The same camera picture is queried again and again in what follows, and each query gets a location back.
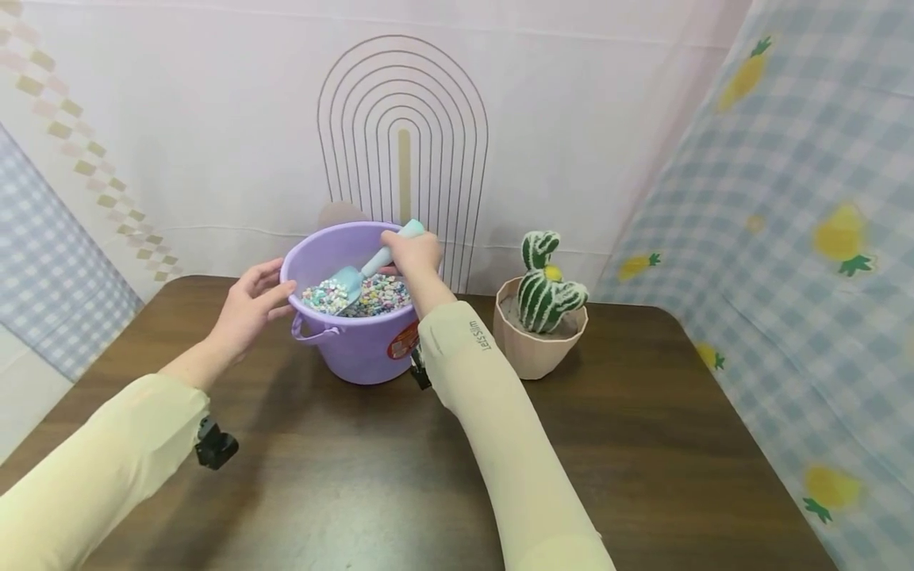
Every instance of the potted plant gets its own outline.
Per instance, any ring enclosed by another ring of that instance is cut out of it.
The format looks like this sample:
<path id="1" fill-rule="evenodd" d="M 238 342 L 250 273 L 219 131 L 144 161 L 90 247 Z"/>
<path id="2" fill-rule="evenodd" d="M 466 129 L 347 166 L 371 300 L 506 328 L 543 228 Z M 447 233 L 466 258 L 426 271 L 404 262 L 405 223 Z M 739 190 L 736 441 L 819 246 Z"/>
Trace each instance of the potted plant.
<path id="1" fill-rule="evenodd" d="M 522 247 L 526 274 L 507 281 L 495 296 L 495 342 L 524 380 L 551 373 L 587 328 L 587 288 L 564 281 L 549 263 L 558 241 L 556 232 L 528 232 Z"/>

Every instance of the green cactus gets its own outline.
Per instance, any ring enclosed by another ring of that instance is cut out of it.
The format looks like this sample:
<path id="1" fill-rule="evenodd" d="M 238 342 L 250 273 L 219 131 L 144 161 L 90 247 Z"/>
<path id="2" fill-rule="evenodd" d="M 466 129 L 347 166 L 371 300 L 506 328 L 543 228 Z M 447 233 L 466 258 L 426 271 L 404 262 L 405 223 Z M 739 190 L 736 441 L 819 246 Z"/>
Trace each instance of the green cactus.
<path id="1" fill-rule="evenodd" d="M 587 302 L 587 288 L 564 281 L 562 272 L 549 264 L 558 248 L 556 232 L 528 232 L 521 248 L 527 272 L 520 281 L 517 301 L 520 322 L 531 333 L 552 333 L 562 316 Z"/>
<path id="2" fill-rule="evenodd" d="M 558 248 L 559 236 L 551 231 L 527 232 L 521 253 L 524 255 L 524 265 L 527 271 L 544 270 L 549 264 L 552 252 Z"/>

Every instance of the plastic scoop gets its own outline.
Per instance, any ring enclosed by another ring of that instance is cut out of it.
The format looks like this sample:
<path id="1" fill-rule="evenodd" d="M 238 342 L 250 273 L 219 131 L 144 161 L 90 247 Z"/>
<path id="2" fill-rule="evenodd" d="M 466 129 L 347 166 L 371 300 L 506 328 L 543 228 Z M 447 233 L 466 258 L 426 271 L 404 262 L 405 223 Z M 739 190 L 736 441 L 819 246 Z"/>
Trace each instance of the plastic scoop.
<path id="1" fill-rule="evenodd" d="M 425 234 L 425 227 L 419 220 L 413 218 L 407 222 L 406 226 L 401 228 L 397 234 L 404 238 L 415 238 L 416 236 Z M 375 275 L 378 270 L 387 266 L 391 261 L 393 261 L 393 256 L 390 254 L 390 248 L 385 246 L 375 254 L 374 258 L 370 259 L 367 264 L 362 266 L 361 271 L 356 270 L 353 266 L 346 266 L 335 273 L 329 281 L 336 282 L 336 285 L 340 290 L 345 292 L 346 305 L 338 312 L 335 312 L 334 315 L 340 314 L 350 305 L 356 303 L 358 299 L 362 297 L 362 282 L 366 278 Z"/>

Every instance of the bucket handle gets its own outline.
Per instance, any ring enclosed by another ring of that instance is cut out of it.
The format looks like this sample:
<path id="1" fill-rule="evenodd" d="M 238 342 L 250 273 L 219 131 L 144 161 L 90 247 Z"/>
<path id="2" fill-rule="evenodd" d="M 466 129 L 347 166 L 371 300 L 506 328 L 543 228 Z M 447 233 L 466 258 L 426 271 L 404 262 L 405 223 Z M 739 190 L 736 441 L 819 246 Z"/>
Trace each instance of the bucket handle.
<path id="1" fill-rule="evenodd" d="M 331 327 L 329 329 L 324 329 L 315 335 L 305 337 L 302 335 L 302 315 L 300 313 L 296 313 L 295 319 L 292 320 L 292 337 L 295 339 L 295 341 L 301 341 L 304 344 L 321 344 L 331 337 L 336 337 L 338 334 L 340 334 L 340 330 L 335 327 Z"/>

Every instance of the purple bucket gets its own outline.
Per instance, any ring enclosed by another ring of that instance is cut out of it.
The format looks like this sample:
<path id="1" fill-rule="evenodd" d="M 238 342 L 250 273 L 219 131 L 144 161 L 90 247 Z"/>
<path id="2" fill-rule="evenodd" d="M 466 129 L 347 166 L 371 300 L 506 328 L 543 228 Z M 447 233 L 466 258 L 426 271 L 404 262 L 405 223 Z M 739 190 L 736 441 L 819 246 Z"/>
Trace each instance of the purple bucket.
<path id="1" fill-rule="evenodd" d="M 381 232 L 400 230 L 385 222 L 348 222 L 315 232 L 289 252 L 280 281 L 295 280 L 289 303 L 298 312 L 292 337 L 315 345 L 334 375 L 356 385 L 377 385 L 409 369 L 409 356 L 419 342 L 419 319 L 412 305 L 376 317 L 335 317 L 319 313 L 302 301 L 302 291 L 333 276 L 345 266 L 361 268 L 381 248 Z M 311 335 L 301 332 L 305 322 Z"/>

